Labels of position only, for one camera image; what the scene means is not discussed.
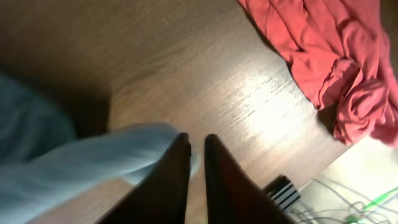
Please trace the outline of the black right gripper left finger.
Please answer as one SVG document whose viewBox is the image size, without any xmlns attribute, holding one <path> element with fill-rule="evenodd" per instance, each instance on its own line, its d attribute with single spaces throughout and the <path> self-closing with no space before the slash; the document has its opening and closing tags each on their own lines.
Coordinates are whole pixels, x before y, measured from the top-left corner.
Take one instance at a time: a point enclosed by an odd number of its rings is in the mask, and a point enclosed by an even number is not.
<svg viewBox="0 0 398 224">
<path fill-rule="evenodd" d="M 151 173 L 98 223 L 184 223 L 191 151 L 188 134 L 178 134 Z"/>
</svg>

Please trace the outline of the light blue t-shirt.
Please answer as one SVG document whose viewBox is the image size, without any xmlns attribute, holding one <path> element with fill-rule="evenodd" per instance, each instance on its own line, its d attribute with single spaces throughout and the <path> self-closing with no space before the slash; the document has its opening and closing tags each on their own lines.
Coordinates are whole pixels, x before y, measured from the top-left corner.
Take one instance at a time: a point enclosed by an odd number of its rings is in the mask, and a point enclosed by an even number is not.
<svg viewBox="0 0 398 224">
<path fill-rule="evenodd" d="M 2 75 L 1 222 L 27 223 L 113 178 L 138 187 L 178 134 L 150 123 L 79 140 L 58 106 Z M 199 165 L 191 152 L 190 177 Z"/>
</svg>

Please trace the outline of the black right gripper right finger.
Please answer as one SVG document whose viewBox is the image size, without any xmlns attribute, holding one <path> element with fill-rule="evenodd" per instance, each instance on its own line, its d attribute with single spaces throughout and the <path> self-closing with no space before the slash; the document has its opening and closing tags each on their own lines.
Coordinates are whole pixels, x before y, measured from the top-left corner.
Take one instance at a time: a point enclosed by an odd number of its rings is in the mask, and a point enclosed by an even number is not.
<svg viewBox="0 0 398 224">
<path fill-rule="evenodd" d="M 215 134 L 205 138 L 204 162 L 208 223 L 293 223 L 251 182 Z"/>
</svg>

